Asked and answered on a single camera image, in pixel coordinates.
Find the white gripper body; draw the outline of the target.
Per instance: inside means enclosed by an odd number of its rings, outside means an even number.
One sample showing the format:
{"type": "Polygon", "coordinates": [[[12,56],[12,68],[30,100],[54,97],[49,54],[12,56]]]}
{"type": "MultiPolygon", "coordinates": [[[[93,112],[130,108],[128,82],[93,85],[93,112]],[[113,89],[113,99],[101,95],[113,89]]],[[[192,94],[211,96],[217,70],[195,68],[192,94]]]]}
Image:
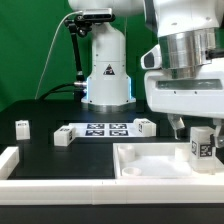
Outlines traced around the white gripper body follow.
{"type": "Polygon", "coordinates": [[[141,57],[147,104],[154,112],[224,119],[224,49],[206,50],[196,77],[174,80],[161,69],[160,46],[141,57]]]}

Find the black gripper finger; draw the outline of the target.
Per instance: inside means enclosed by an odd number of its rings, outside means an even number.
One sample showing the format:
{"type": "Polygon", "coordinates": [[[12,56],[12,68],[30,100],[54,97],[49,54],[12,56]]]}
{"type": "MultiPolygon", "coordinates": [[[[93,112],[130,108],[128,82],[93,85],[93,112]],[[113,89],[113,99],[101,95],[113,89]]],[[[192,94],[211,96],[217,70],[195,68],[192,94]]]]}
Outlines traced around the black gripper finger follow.
{"type": "Polygon", "coordinates": [[[173,128],[174,137],[176,139],[179,139],[180,132],[185,128],[184,122],[182,120],[182,116],[177,115],[177,114],[169,114],[168,120],[169,120],[171,127],[173,128]]]}
{"type": "Polygon", "coordinates": [[[213,124],[215,126],[214,140],[217,148],[224,147],[224,119],[214,119],[213,124]]]}

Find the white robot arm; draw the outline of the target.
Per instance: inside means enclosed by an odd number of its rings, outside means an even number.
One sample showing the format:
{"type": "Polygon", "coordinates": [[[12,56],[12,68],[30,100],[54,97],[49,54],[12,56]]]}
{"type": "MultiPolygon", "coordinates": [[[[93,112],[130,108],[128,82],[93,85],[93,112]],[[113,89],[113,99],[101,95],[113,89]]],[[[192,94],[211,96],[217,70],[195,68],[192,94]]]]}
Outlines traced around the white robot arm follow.
{"type": "Polygon", "coordinates": [[[215,146],[224,146],[224,56],[216,31],[224,18],[224,0],[68,0],[76,21],[92,32],[92,70],[85,102],[94,107],[118,105],[119,73],[131,48],[145,47],[141,67],[149,108],[168,115],[175,131],[182,117],[207,117],[216,126],[215,146]]]}

